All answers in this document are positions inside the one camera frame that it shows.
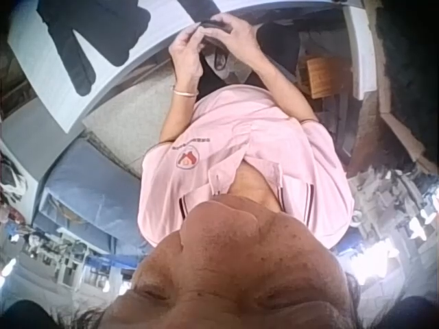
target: embroidered emblem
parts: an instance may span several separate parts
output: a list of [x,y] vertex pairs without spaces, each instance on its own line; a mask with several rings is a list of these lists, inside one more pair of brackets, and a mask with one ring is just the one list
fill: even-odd
[[177,167],[180,169],[192,169],[198,164],[200,155],[194,146],[185,147],[177,157]]

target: pink shirt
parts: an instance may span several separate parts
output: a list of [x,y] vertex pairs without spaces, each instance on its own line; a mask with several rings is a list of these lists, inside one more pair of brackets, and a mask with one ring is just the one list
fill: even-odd
[[329,133],[314,121],[288,117],[266,90],[244,85],[200,100],[174,143],[148,151],[138,217],[142,235],[155,246],[178,230],[193,207],[228,192],[243,160],[266,178],[283,211],[325,247],[342,238],[353,198]]

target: bracelet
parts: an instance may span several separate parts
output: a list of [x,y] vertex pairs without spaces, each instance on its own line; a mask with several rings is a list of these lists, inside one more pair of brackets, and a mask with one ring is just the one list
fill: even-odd
[[198,90],[196,93],[184,93],[182,91],[176,90],[175,87],[172,89],[172,91],[174,92],[174,94],[176,94],[178,96],[183,96],[183,97],[197,97],[198,94],[200,93]]

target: white table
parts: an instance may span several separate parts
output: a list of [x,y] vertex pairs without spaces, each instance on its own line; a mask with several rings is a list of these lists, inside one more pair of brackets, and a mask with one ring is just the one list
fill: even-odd
[[[180,0],[185,5],[193,6],[194,10],[199,5],[216,6],[221,12],[242,10],[244,8],[288,8],[317,6],[333,3],[331,0],[319,1],[281,1],[281,0]],[[345,4],[359,6],[360,0],[349,0]],[[47,26],[36,11],[37,0],[22,1],[12,15],[8,42],[21,68],[25,72],[36,94],[40,97],[51,116],[60,127],[68,132],[79,120],[83,119],[97,102],[113,87],[124,75],[128,74],[140,63],[144,62],[155,53],[165,48],[172,36],[181,29],[194,22],[191,15],[183,8],[178,0],[139,0],[139,7],[147,9],[151,14],[151,21],[147,31],[140,37],[137,44],[130,50],[127,62],[115,67],[105,59],[86,39],[74,32],[80,46],[96,73],[96,81],[91,92],[85,96],[76,93],[73,84],[56,51]],[[361,51],[361,42],[355,42],[353,53]],[[367,62],[364,56],[356,56],[358,63],[355,69]],[[356,77],[355,82],[364,89],[367,82],[362,76]]]

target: eye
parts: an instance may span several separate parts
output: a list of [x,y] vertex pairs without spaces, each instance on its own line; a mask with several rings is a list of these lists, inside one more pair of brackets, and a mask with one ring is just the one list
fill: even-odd
[[279,310],[315,300],[311,291],[292,287],[276,287],[256,298],[257,306],[266,310]]
[[141,287],[136,287],[134,291],[150,300],[158,300],[160,302],[166,302],[169,299],[168,294],[160,286],[153,284],[147,284]]

